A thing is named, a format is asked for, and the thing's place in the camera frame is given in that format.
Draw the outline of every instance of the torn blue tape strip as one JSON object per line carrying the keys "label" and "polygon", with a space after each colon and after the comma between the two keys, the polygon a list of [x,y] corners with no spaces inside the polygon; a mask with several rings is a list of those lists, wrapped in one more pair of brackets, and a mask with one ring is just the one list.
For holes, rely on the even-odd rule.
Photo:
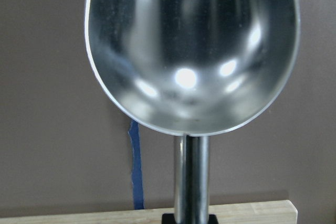
{"label": "torn blue tape strip", "polygon": [[142,168],[141,168],[141,149],[139,125],[136,121],[131,121],[128,131],[132,143],[133,168],[132,168],[132,185],[133,185],[133,203],[134,209],[144,209],[143,187],[142,187]]}

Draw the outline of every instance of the black object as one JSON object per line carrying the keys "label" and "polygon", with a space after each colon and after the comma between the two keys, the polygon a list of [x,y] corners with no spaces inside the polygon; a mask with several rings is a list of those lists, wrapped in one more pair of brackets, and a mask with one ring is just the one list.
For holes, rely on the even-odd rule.
{"label": "black object", "polygon": [[[163,214],[161,224],[176,224],[174,214]],[[217,217],[215,215],[209,215],[208,224],[218,224]]]}

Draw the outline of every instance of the silver scoop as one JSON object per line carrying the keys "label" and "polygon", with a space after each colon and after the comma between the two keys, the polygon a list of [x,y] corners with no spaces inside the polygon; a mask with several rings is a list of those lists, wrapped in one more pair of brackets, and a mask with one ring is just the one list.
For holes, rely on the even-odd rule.
{"label": "silver scoop", "polygon": [[207,194],[188,188],[207,187],[208,136],[274,101],[298,38],[298,0],[87,0],[87,52],[105,93],[139,123],[180,136],[177,223],[207,223]]}

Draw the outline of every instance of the metal handle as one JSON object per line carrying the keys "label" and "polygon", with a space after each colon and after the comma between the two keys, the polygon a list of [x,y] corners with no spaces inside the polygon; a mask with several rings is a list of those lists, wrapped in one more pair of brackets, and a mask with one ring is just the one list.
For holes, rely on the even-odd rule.
{"label": "metal handle", "polygon": [[177,224],[206,224],[209,137],[175,137],[175,221]]}

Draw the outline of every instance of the wooden edge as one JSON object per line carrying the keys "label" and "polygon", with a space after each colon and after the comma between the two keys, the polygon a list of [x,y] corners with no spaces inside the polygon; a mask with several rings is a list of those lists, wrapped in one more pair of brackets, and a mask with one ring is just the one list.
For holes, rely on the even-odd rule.
{"label": "wooden edge", "polygon": [[[160,224],[173,208],[0,218],[0,224]],[[296,224],[298,212],[289,200],[214,205],[219,224]]]}

